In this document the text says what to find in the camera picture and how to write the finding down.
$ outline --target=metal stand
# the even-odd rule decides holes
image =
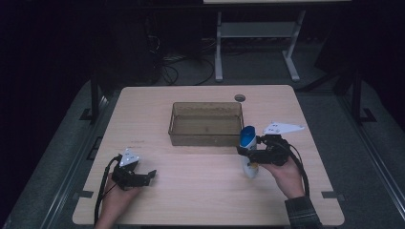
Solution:
[[[98,118],[99,108],[99,96],[98,96],[98,85],[96,83],[96,74],[94,73],[90,78],[90,89],[92,97],[92,109],[85,109],[79,120],[90,120],[90,124],[94,124]]]
[[[336,95],[345,95],[349,87],[352,86],[352,117],[357,124],[361,125],[363,122],[375,122],[376,119],[368,108],[363,109],[366,116],[361,116],[361,74],[350,64],[344,64],[341,68],[333,73],[329,73],[303,88],[296,89],[295,92],[309,92],[335,77],[339,77],[333,87],[333,91]]]
[[[290,37],[291,42],[283,57],[286,61],[292,81],[300,80],[291,59],[295,44],[301,30],[306,11],[301,10],[295,22],[222,22],[222,13],[218,12],[217,21],[217,50],[215,53],[215,80],[224,81],[223,64],[221,59],[221,39],[227,37]]]

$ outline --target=metal leg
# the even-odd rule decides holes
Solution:
[[[304,16],[305,16],[306,11],[302,10],[300,14],[298,15],[297,22],[295,23],[294,30],[292,32],[291,36],[291,43],[289,44],[289,47],[286,51],[283,51],[283,57],[284,60],[286,61],[287,68],[289,71],[289,74],[291,75],[292,81],[296,82],[300,80],[300,76],[298,75],[297,70],[295,69],[294,63],[292,62],[292,53],[295,48],[295,44],[297,43],[298,35],[300,34],[301,26],[304,21]]]
[[[357,124],[362,125],[363,122],[375,122],[377,121],[370,111],[370,109],[363,109],[366,116],[360,115],[360,103],[361,103],[361,73],[356,71],[354,75],[352,85],[352,115]]]
[[[341,67],[339,67],[336,71],[328,73],[328,74],[322,76],[321,78],[313,81],[312,83],[309,83],[307,86],[304,86],[303,88],[295,89],[294,91],[297,93],[298,92],[310,92],[311,90],[321,86],[322,84],[328,82],[329,80],[331,80],[335,77],[343,78],[344,76],[342,76],[342,75],[350,74],[351,71],[352,71],[352,68],[349,65],[344,64]],[[340,83],[340,80],[338,80],[337,83],[335,84],[335,86],[333,87],[333,91],[337,95],[343,95],[346,93],[347,88],[343,86],[343,83]]]
[[[217,50],[215,52],[215,80],[223,82],[223,61],[221,60],[221,16],[222,13],[218,12],[217,22]]]
[[[93,73],[90,77],[90,89],[91,89],[91,97],[92,97],[92,109],[85,109],[81,114],[79,120],[91,120],[90,124],[95,124],[96,120],[99,115],[99,94],[98,94],[98,85],[96,82],[96,73]]]

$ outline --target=wooden table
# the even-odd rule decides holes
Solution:
[[[298,100],[290,86],[138,87],[122,90],[98,150],[73,220],[92,224],[96,196],[108,162],[126,148],[140,156],[136,173],[158,170],[120,224],[136,225],[289,225],[284,200],[271,174],[261,169],[245,177],[234,147],[172,146],[168,134],[174,102],[230,102],[243,94],[245,125],[257,135],[270,121],[304,125],[304,131],[283,138],[301,154],[309,176],[313,205],[324,225],[340,225],[344,217],[313,142]]]

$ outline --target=round hole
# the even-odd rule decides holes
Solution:
[[[246,100],[246,97],[243,94],[236,94],[235,95],[235,100],[238,102],[243,102]]]

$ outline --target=metal frame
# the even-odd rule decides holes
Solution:
[[[217,50],[215,52],[215,80],[224,81],[223,63],[221,59],[221,39],[225,37],[289,37],[291,42],[288,49],[283,51],[283,57],[286,61],[289,75],[292,81],[300,80],[294,62],[292,53],[297,43],[298,35],[301,30],[305,17],[305,10],[301,10],[295,22],[246,22],[246,23],[227,23],[222,22],[222,13],[218,12],[217,20]]]

